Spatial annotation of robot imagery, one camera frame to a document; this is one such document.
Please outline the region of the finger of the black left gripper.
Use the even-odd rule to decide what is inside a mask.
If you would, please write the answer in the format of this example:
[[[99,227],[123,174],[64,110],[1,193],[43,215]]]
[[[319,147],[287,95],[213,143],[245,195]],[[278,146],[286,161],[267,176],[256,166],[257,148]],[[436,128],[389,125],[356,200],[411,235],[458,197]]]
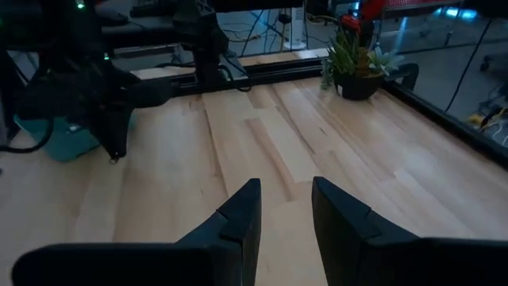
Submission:
[[[100,111],[99,112],[99,137],[100,142],[104,149],[110,155],[112,160],[118,160],[120,158],[117,147],[117,135],[114,117],[111,113]]]
[[[127,135],[132,109],[124,109],[117,116],[117,157],[126,155]]]

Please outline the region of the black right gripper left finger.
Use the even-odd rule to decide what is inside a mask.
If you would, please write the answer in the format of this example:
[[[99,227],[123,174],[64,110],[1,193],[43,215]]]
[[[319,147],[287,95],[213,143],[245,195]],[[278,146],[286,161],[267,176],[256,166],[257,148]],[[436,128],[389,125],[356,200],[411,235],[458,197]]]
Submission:
[[[29,251],[13,286],[254,286],[261,184],[250,179],[177,242],[65,243]]]

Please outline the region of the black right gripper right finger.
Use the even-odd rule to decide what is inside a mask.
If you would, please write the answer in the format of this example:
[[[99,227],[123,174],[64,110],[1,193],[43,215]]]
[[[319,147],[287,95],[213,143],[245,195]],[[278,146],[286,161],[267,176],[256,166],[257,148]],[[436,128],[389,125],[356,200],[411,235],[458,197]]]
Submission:
[[[508,286],[508,241],[418,237],[321,176],[312,210],[328,286]]]

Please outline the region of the teal plastic bin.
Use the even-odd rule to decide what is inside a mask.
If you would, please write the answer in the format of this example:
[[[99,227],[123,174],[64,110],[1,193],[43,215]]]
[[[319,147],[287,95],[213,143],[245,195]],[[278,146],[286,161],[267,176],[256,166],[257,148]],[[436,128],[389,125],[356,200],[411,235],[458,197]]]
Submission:
[[[29,148],[0,146],[1,152],[27,154],[44,149],[52,159],[67,162],[100,146],[99,141],[87,129],[68,123],[62,118],[45,122],[24,121],[15,116],[14,121],[33,139],[39,141]]]

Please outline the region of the potted green succulent plant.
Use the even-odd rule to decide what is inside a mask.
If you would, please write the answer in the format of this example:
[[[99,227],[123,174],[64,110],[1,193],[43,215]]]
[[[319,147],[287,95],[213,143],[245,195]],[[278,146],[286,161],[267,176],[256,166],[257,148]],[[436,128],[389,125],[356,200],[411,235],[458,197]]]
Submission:
[[[321,88],[335,87],[351,101],[369,99],[404,60],[397,50],[383,52],[379,47],[361,46],[358,32],[342,28],[330,40],[327,52],[328,57],[321,62]]]

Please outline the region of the white tower appliance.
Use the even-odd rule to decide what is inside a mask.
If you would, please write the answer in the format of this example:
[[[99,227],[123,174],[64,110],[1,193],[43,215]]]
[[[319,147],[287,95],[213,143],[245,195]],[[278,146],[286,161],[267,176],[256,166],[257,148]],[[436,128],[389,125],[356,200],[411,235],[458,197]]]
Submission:
[[[305,9],[301,7],[291,8],[285,13],[288,16],[284,27],[283,47],[286,50],[302,50],[306,48],[304,37]]]

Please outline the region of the red floor object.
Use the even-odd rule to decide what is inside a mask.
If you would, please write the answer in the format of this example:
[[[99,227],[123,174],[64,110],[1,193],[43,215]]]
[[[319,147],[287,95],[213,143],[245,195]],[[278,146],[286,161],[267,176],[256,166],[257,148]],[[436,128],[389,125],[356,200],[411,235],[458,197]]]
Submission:
[[[349,10],[339,17],[342,28],[356,32],[358,36],[372,37],[374,20],[381,16],[387,0],[359,0],[359,9]]]

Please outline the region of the black aluminium table frame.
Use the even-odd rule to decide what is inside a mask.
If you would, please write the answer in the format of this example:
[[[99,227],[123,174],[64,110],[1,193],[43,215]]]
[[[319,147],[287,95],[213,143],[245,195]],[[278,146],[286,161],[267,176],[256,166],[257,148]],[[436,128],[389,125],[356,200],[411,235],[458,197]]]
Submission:
[[[182,75],[150,75],[145,79],[148,83],[170,85],[176,84],[179,90],[178,97],[194,94],[224,91],[234,87],[254,87],[257,85],[282,83],[299,79],[318,77],[321,74],[321,60],[318,58],[299,59],[269,64],[256,64],[246,67],[248,79],[239,79],[235,83],[216,83],[212,86],[203,86],[197,82],[191,73]],[[479,135],[464,123],[446,114],[443,110],[418,98],[396,83],[383,82],[381,88],[390,93],[397,100],[416,110],[430,121],[436,123],[448,133],[460,139],[463,143],[482,153],[485,157],[508,170],[508,149],[501,147],[491,140]]]

